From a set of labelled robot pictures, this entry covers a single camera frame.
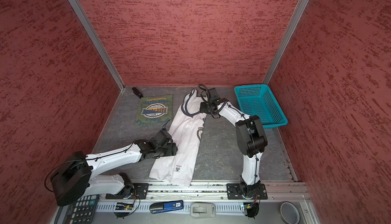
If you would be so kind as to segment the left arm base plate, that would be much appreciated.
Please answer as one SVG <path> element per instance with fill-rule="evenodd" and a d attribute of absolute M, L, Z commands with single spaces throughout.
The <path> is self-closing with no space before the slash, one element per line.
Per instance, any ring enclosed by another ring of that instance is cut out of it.
<path fill-rule="evenodd" d="M 145 200 L 148 194 L 148 183 L 134 183 L 132 186 L 124 187 L 124 197 L 122 199 L 134 199 L 136 196 L 141 200 Z"/>

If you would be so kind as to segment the grey tape roll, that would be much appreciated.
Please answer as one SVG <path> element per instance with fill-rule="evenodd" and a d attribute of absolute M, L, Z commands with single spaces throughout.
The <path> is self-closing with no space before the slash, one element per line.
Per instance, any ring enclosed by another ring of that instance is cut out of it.
<path fill-rule="evenodd" d="M 282 202 L 279 205 L 279 215 L 285 224 L 299 224 L 300 214 L 291 202 Z"/>

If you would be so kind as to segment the olive green tank top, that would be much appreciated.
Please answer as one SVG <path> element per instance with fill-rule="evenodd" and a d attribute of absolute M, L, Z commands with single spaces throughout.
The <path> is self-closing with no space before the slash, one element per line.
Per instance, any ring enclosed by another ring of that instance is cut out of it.
<path fill-rule="evenodd" d="M 135 118 L 136 125 L 164 124 L 172 119 L 172 94 L 140 99 Z"/>

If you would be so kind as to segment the white grey-trimmed tank top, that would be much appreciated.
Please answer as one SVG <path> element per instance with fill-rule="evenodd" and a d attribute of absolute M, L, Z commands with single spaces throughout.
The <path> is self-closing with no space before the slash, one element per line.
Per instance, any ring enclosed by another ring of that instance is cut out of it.
<path fill-rule="evenodd" d="M 200 112 L 202 101 L 196 89 L 186 94 L 169 129 L 177 145 L 177 153 L 175 156 L 157 159 L 150 171 L 150 178 L 178 186 L 190 186 L 207 116 Z"/>

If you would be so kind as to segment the aluminium corner post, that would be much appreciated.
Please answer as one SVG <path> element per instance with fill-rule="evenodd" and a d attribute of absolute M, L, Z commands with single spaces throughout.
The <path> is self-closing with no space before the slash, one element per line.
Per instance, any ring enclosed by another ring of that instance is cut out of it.
<path fill-rule="evenodd" d="M 103 43 L 101 42 L 98 34 L 96 33 L 95 29 L 93 28 L 93 25 L 91 24 L 86 12 L 84 11 L 81 3 L 79 0 L 68 0 L 71 7 L 73 8 L 76 16 L 78 17 L 79 21 L 83 25 L 85 31 L 87 32 L 90 40 L 94 44 L 95 48 L 97 49 L 100 57 L 103 59 L 106 67 L 108 68 L 111 76 L 117 83 L 117 86 L 119 87 L 120 91 L 123 92 L 126 88 L 125 83 L 123 82 L 122 78 L 120 77 L 112 59 L 110 58 L 108 52 L 106 51 Z"/>
<path fill-rule="evenodd" d="M 274 72 L 277 69 L 277 66 L 284 54 L 285 49 L 287 48 L 289 41 L 305 11 L 305 8 L 308 4 L 309 0 L 298 0 L 297 5 L 294 9 L 294 12 L 291 16 L 291 19 L 287 25 L 287 28 L 284 32 L 282 40 L 277 48 L 276 54 L 271 62 L 270 68 L 268 69 L 264 79 L 263 84 L 269 84 Z"/>

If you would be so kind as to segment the black calculator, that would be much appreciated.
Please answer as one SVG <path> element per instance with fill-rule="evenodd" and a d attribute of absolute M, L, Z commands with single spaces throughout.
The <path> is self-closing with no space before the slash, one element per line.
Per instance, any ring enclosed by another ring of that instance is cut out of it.
<path fill-rule="evenodd" d="M 87 195 L 70 204 L 63 224 L 91 224 L 99 198 L 99 195 Z"/>

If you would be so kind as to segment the left aluminium corner post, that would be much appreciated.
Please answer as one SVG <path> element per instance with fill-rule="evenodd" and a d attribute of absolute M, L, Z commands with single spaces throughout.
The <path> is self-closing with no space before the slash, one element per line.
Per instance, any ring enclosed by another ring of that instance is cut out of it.
<path fill-rule="evenodd" d="M 83 25 L 85 31 L 87 32 L 90 40 L 94 44 L 95 48 L 97 49 L 100 57 L 103 59 L 106 67 L 108 68 L 111 76 L 117 83 L 117 86 L 119 87 L 120 91 L 123 92 L 126 88 L 125 83 L 123 82 L 122 78 L 120 77 L 112 59 L 110 58 L 108 52 L 106 51 L 103 43 L 101 42 L 98 34 L 96 33 L 95 29 L 93 28 L 93 25 L 91 24 L 86 12 L 84 11 L 81 3 L 79 0 L 68 0 L 71 7 L 73 8 L 76 16 L 78 17 L 79 21 Z"/>

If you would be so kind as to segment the right aluminium corner post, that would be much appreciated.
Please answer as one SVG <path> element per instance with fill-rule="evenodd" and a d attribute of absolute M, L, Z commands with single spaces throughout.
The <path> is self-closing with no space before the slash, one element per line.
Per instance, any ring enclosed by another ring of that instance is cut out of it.
<path fill-rule="evenodd" d="M 284 32 L 282 40 L 277 48 L 276 54 L 271 62 L 270 68 L 268 69 L 264 79 L 263 84 L 269 84 L 274 72 L 277 69 L 277 66 L 284 54 L 285 49 L 287 48 L 289 41 L 305 11 L 305 8 L 308 4 L 309 0 L 298 0 L 297 5 L 294 9 L 294 12 L 291 16 L 291 19 L 287 25 L 287 28 Z"/>

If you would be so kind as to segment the right small circuit board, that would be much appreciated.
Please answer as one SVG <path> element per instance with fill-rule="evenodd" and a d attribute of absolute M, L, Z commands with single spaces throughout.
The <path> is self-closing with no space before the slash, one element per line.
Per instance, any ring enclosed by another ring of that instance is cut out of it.
<path fill-rule="evenodd" d="M 244 210 L 252 209 L 252 207 L 253 207 L 253 203 L 243 203 Z"/>

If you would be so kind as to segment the blue black utility knife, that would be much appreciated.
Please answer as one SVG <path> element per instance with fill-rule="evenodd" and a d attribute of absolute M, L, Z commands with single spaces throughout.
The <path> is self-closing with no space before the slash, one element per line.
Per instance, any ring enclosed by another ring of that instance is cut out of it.
<path fill-rule="evenodd" d="M 182 210 L 184 202 L 182 200 L 170 201 L 170 202 L 158 202 L 151 204 L 149 210 L 152 214 L 165 213 L 171 211 Z"/>

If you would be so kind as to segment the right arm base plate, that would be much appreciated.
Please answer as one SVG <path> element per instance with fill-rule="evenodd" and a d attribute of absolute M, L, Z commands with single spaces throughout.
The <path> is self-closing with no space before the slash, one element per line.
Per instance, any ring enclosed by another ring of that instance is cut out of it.
<path fill-rule="evenodd" d="M 227 187 L 227 196 L 229 200 L 267 200 L 268 195 L 266 187 L 260 181 L 253 185 L 241 183 L 229 183 Z"/>

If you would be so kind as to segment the small black stapler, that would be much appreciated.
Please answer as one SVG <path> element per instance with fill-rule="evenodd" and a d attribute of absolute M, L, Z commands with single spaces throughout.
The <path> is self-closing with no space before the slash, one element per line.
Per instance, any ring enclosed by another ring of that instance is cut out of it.
<path fill-rule="evenodd" d="M 139 99 L 143 98 L 143 94 L 136 87 L 132 87 L 132 91 Z"/>

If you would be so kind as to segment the small circuit board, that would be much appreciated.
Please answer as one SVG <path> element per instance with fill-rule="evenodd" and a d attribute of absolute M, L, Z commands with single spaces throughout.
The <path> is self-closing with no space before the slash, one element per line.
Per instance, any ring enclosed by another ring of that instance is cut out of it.
<path fill-rule="evenodd" d="M 114 212 L 131 212 L 133 211 L 134 204 L 117 202 L 115 204 Z"/>
<path fill-rule="evenodd" d="M 244 210 L 252 209 L 252 207 L 253 207 L 253 203 L 243 203 Z"/>

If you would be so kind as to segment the aluminium front rail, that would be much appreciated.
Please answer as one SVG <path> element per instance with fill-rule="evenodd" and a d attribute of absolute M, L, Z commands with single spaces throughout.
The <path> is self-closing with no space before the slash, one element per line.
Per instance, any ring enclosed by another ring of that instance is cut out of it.
<path fill-rule="evenodd" d="M 194 181 L 190 187 L 181 187 L 165 182 L 144 181 L 149 189 L 147 202 L 183 200 L 194 202 L 249 202 L 252 200 L 229 200 L 226 185 L 228 181 Z M 307 186 L 303 182 L 263 182 L 268 199 L 261 202 L 305 202 L 312 201 Z"/>

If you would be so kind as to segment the teal plastic basket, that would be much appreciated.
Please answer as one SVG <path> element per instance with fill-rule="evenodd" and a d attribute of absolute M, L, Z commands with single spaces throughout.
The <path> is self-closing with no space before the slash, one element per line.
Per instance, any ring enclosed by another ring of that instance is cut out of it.
<path fill-rule="evenodd" d="M 240 110 L 250 116 L 258 116 L 264 128 L 276 128 L 288 124 L 284 112 L 268 85 L 237 86 L 234 91 Z"/>

